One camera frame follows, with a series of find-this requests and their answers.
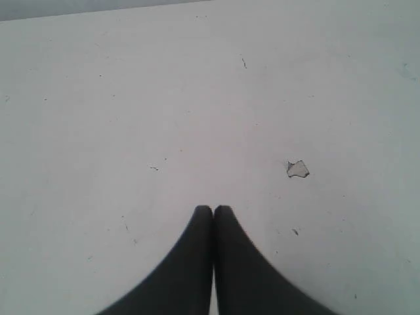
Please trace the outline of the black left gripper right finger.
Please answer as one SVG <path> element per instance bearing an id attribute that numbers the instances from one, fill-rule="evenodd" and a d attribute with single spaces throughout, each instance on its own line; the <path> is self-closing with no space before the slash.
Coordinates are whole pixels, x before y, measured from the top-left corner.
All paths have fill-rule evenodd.
<path id="1" fill-rule="evenodd" d="M 333 314 L 283 277 L 260 253 L 233 210 L 214 212 L 215 287 L 219 314 Z"/>

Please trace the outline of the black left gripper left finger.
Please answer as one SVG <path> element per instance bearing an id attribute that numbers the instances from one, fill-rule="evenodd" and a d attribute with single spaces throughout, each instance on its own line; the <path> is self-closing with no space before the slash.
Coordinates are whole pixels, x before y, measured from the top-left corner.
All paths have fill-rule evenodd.
<path id="1" fill-rule="evenodd" d="M 156 268 L 101 314 L 208 314 L 213 281 L 213 213 L 199 205 Z"/>

